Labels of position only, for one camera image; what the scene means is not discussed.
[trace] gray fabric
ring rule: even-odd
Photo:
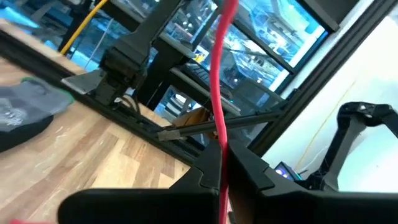
[[[12,131],[65,111],[73,98],[42,80],[0,87],[0,131]]]

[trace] yellow cable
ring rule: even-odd
[[[85,20],[80,24],[80,26],[77,28],[75,33],[73,33],[72,37],[68,40],[67,44],[63,47],[61,50],[61,54],[65,55],[69,47],[72,45],[73,41],[76,40],[76,38],[79,36],[81,31],[87,26],[87,23],[93,18],[93,16],[98,12],[99,9],[107,2],[108,0],[101,0],[93,10],[85,17]]]
[[[357,82],[357,80],[354,80],[354,82],[347,88],[347,90],[344,92],[343,96],[339,99],[339,101],[337,102],[337,104],[335,105],[335,107],[333,108],[333,110],[330,112],[330,114],[328,115],[328,117],[323,121],[321,127],[318,129],[318,131],[314,134],[314,136],[312,137],[310,144],[308,144],[307,148],[305,149],[303,155],[301,156],[300,160],[298,161],[298,163],[296,164],[296,166],[294,167],[294,169],[297,169],[297,167],[302,163],[302,160],[304,159],[305,155],[307,155],[308,150],[310,149],[310,147],[312,146],[313,142],[315,141],[315,138],[318,136],[319,132],[322,130],[322,128],[325,126],[326,122],[329,121],[330,116],[333,114],[333,112],[335,112],[335,110],[337,109],[337,107],[341,106],[340,103],[344,100],[344,97],[347,95],[347,93],[351,90],[351,88],[354,86],[354,84]]]

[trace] red cable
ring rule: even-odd
[[[220,224],[226,222],[226,212],[228,207],[228,168],[227,168],[227,152],[228,152],[228,137],[226,134],[226,126],[224,120],[223,108],[221,106],[220,93],[220,63],[223,54],[224,36],[228,31],[228,27],[235,16],[238,8],[238,0],[226,0],[223,3],[223,12],[220,23],[216,30],[216,39],[211,52],[210,65],[210,94],[211,105],[213,106],[214,119],[216,123],[218,141],[220,142],[222,150],[222,167],[221,167],[221,198],[220,198]]]

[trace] wooden floor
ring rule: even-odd
[[[82,72],[1,20],[0,28],[70,70]],[[18,84],[29,75],[0,58],[1,86]],[[160,125],[168,125],[147,108],[141,111]],[[42,134],[0,153],[0,223],[13,218],[54,222],[59,203],[78,190],[169,187],[187,170],[185,164],[75,102]]]

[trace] small screen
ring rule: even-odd
[[[287,165],[285,165],[283,162],[277,165],[275,172],[288,180],[301,180],[301,176],[299,176],[292,169],[288,169]]]
[[[286,179],[294,180],[293,177],[291,176],[291,174],[283,166],[276,167],[275,171],[277,172],[277,174],[281,175],[282,177],[285,177]]]

